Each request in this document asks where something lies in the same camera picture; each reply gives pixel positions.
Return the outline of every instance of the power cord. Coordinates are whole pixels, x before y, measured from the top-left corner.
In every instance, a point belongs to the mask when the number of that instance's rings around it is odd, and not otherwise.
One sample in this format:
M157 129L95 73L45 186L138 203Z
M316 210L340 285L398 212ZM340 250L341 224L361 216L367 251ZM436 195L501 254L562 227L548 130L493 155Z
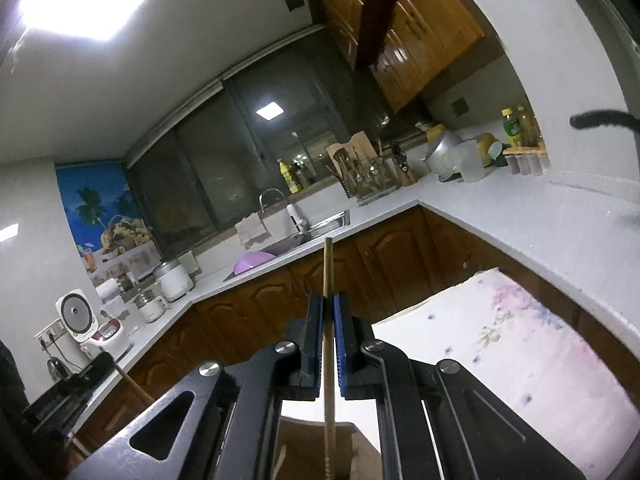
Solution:
M66 356L62 353L62 350L60 349L60 347L58 346L58 343L56 343L56 339L53 337L53 334L51 332L49 332L49 339L51 339L51 342L55 345L56 349L58 350L58 352L60 352L60 355L62 355L62 358L69 363L72 366L75 366L78 370L82 371L84 368L79 367L76 363L70 361L69 359L66 358Z

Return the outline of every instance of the sink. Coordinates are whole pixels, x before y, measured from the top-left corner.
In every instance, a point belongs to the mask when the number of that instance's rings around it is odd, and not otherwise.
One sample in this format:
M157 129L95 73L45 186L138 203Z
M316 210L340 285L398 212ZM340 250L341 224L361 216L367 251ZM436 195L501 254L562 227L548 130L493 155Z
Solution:
M329 216L329 218L325 218L324 220L313 224L309 228L309 231L307 231L305 234L296 233L293 235L289 235L286 238L278 240L277 242L274 242L269 246L261 248L260 250L264 253L273 254L273 256L277 258L278 256L282 256L283 254L288 253L296 247L300 247L300 245L302 244L310 242L311 240L315 240L316 238L323 237L335 231L336 229L349 225L349 220L349 211L343 211L341 213L338 213L337 215ZM234 274L232 271L231 274L229 274L223 281L228 282L228 280L231 280L239 275L240 274Z

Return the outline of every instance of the metal pot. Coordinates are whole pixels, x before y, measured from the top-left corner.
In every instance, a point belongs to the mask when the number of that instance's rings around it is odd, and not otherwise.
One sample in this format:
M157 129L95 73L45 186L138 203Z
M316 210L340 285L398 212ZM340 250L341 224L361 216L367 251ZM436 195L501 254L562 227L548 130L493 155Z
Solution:
M440 176L451 174L453 168L450 168L446 164L444 154L459 144L462 144L462 138L458 134L446 130L434 142L427 144L427 152L422 158L429 165L433 173L437 173Z

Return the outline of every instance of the metal bolt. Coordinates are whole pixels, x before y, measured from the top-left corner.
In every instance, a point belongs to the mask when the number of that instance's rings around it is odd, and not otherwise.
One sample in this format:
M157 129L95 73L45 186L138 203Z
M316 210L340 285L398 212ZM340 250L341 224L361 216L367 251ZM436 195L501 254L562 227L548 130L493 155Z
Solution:
M288 355L296 351L296 344L293 341L278 341L276 343L276 352L278 354Z
M380 339L372 339L362 343L362 347L369 352L380 352L385 347L385 342Z
M202 376L212 377L220 371L220 365L215 361L204 361L198 371Z
M446 374L455 374L460 371L460 363L453 359L443 359L440 361L440 370Z

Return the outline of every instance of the power outlet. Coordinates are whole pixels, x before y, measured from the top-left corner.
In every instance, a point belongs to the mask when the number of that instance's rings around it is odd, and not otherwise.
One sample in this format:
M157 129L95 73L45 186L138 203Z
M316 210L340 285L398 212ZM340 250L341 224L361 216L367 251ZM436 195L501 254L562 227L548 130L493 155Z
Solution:
M57 318L53 323L47 326L44 330L41 330L35 335L35 338L38 341L40 347L42 347L41 341L44 343L44 348L49 348L53 344L51 341L50 335L53 335L53 340L57 341L66 333L66 328L63 325L60 318Z

